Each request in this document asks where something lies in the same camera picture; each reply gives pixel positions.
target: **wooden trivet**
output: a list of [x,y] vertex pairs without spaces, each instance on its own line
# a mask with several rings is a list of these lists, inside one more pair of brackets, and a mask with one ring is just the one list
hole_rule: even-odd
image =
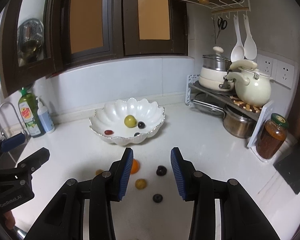
[[241,107],[242,109],[245,109],[246,111],[253,112],[253,113],[260,113],[262,110],[262,107],[255,107],[255,106],[248,105],[245,102],[243,102],[240,98],[230,96],[230,99],[234,104]]

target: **white scalloped bowl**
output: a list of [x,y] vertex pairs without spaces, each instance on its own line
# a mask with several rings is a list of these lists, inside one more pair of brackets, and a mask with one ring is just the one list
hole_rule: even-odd
[[[144,122],[144,129],[128,128],[124,124],[127,115],[133,115],[137,122]],[[146,138],[154,136],[165,119],[164,108],[158,107],[157,102],[149,103],[147,99],[137,101],[117,100],[114,104],[105,104],[103,109],[96,109],[95,116],[90,118],[90,128],[105,142],[125,146],[129,143],[138,144]],[[106,130],[114,131],[112,135],[105,135]]]

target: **scissors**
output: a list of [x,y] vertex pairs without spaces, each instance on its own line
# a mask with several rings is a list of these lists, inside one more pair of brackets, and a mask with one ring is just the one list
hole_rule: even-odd
[[225,28],[227,28],[228,22],[222,18],[218,19],[218,27],[219,27],[219,31],[218,31],[218,35],[217,38],[219,37],[219,34],[221,32],[221,30],[224,30]]

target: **power outlet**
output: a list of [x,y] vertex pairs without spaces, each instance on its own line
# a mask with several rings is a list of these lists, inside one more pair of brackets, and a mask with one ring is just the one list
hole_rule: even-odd
[[259,70],[267,75],[271,76],[272,73],[273,58],[261,56],[260,63],[258,63]]
[[278,60],[277,74],[275,76],[275,81],[288,88],[292,88],[293,75],[294,75],[294,66]]

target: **green bottle cap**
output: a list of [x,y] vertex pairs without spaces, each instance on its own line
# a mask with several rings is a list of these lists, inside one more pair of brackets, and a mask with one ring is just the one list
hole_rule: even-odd
[[28,93],[28,91],[27,91],[25,88],[22,88],[22,89],[20,90],[20,92],[21,92],[21,95],[22,95],[22,96],[24,96],[24,95],[26,95],[26,94]]
[[271,121],[274,122],[275,124],[281,126],[282,128],[285,128],[285,129],[289,128],[288,121],[282,115],[279,115],[276,113],[271,114]]

